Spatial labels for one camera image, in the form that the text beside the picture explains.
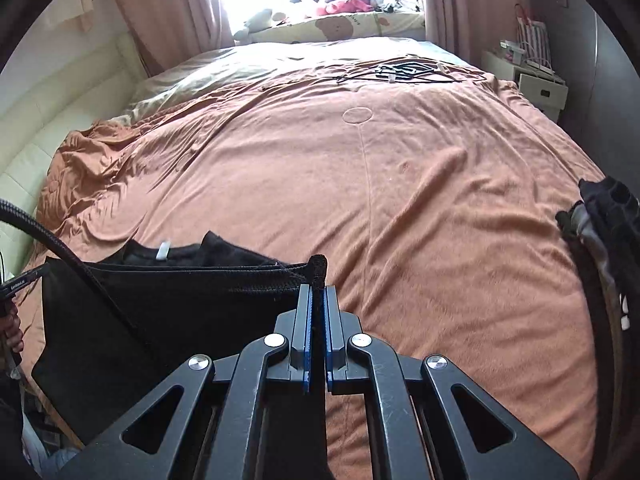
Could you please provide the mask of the person's left hand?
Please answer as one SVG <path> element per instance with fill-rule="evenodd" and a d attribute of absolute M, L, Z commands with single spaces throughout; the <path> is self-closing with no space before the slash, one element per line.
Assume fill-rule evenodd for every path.
<path fill-rule="evenodd" d="M 24 335 L 17 307 L 12 301 L 5 301 L 1 304 L 0 326 L 1 336 L 6 346 L 14 353 L 21 353 L 24 349 Z"/>

